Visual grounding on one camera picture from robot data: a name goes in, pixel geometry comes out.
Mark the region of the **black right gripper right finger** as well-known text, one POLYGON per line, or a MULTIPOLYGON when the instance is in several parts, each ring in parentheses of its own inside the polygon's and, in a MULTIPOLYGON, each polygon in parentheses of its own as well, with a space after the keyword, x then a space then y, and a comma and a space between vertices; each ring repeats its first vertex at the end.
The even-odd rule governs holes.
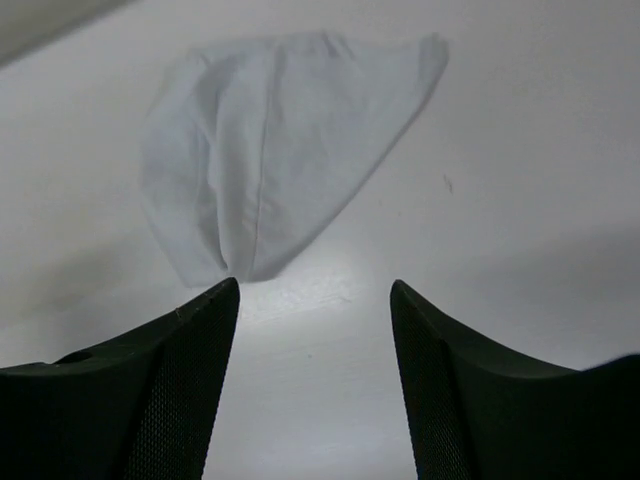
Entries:
POLYGON ((585 370, 506 347, 403 281, 391 323, 421 479, 635 479, 639 358, 585 370))

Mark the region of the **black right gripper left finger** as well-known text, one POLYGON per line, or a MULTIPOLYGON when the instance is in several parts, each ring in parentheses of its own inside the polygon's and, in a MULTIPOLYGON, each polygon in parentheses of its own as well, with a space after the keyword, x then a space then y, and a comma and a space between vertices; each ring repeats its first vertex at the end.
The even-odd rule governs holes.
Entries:
POLYGON ((199 479, 236 330, 229 278, 53 363, 1 372, 5 479, 199 479))

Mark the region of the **white skirt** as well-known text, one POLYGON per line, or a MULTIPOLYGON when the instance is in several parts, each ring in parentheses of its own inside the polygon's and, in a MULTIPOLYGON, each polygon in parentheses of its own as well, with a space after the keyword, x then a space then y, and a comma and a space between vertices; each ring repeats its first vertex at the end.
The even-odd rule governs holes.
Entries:
POLYGON ((188 287, 275 276, 345 208, 426 106, 437 34, 392 45, 331 31, 192 49, 141 142, 150 228, 188 287))

